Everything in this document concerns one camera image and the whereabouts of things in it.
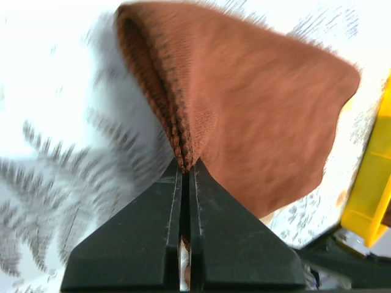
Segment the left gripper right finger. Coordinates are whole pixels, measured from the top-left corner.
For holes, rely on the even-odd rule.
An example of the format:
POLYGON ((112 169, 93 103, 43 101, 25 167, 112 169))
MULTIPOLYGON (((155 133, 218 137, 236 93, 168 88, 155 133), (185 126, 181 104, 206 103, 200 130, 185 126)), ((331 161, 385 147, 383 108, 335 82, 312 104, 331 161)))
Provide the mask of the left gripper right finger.
POLYGON ((305 289, 299 256, 198 161, 189 173, 191 287, 196 292, 305 289))

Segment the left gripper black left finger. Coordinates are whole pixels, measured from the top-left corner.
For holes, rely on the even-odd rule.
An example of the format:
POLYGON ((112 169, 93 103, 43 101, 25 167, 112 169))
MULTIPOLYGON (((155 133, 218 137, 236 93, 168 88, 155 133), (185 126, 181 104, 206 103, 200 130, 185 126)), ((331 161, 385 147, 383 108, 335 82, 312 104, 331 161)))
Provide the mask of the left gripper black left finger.
POLYGON ((163 177, 77 245, 62 292, 178 292, 182 173, 163 177))

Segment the brown towel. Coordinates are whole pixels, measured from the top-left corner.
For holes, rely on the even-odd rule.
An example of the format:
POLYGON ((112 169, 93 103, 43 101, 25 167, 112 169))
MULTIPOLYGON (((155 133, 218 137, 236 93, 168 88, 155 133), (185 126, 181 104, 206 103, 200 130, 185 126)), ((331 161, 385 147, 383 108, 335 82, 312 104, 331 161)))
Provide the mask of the brown towel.
POLYGON ((338 116, 359 87, 354 66, 188 2, 122 4, 116 25, 185 175, 188 223, 198 161, 259 221, 321 182, 338 116))

